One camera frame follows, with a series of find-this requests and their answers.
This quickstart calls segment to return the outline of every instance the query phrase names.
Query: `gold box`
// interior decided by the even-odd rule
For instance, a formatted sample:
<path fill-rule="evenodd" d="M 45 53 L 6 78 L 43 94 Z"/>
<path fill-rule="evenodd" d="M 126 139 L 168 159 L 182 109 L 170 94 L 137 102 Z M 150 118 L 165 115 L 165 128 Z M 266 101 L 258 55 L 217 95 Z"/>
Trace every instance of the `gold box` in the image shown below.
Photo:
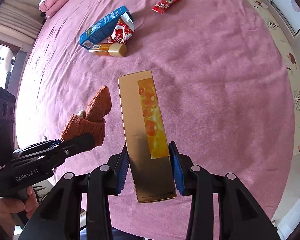
<path fill-rule="evenodd" d="M 176 197 L 167 138 L 151 70 L 118 78 L 122 120 L 139 203 Z"/>

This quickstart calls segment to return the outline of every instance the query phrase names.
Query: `bottle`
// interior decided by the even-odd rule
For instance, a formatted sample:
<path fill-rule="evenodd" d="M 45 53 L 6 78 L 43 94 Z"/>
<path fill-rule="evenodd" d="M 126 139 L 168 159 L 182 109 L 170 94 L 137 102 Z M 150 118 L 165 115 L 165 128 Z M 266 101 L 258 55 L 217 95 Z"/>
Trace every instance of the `bottle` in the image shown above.
<path fill-rule="evenodd" d="M 100 56 L 125 57 L 127 46 L 122 43 L 100 43 L 93 45 L 89 52 L 94 52 Z"/>

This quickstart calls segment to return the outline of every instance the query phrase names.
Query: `red snack wrapper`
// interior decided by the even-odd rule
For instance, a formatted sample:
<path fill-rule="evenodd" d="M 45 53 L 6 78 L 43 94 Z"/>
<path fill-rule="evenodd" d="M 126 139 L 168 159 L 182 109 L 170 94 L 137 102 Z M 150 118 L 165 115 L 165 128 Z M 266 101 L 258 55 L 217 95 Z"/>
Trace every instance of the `red snack wrapper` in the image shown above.
<path fill-rule="evenodd" d="M 163 12 L 170 7 L 174 2 L 179 0 L 161 0 L 159 3 L 157 3 L 152 9 L 160 14 L 163 14 Z"/>
<path fill-rule="evenodd" d="M 127 13 L 121 15 L 113 33 L 107 39 L 109 43 L 126 43 L 132 37 L 134 25 Z"/>

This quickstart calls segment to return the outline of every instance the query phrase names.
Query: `human hand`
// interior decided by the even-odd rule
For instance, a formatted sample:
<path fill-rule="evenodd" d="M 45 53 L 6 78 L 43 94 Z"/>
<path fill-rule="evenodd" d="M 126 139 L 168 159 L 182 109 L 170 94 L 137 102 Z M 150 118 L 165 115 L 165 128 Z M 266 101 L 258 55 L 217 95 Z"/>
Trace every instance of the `human hand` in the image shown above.
<path fill-rule="evenodd" d="M 0 197 L 0 225 L 11 239 L 16 226 L 11 214 L 24 210 L 27 213 L 27 218 L 30 219 L 39 206 L 32 186 L 28 187 L 26 191 L 28 199 L 24 203 L 19 199 Z"/>

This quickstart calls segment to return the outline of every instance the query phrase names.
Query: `blue box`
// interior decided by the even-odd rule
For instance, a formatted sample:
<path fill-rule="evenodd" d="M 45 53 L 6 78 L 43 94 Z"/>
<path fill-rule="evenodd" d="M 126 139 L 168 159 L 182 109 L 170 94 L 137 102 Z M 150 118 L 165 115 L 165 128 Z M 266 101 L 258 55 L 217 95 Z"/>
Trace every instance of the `blue box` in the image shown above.
<path fill-rule="evenodd" d="M 96 22 L 88 30 L 81 34 L 79 39 L 80 46 L 89 50 L 92 45 L 99 43 L 105 38 L 108 38 L 117 25 L 120 16 L 125 12 L 128 13 L 130 18 L 133 20 L 127 7 L 123 5 L 109 13 L 107 16 Z"/>

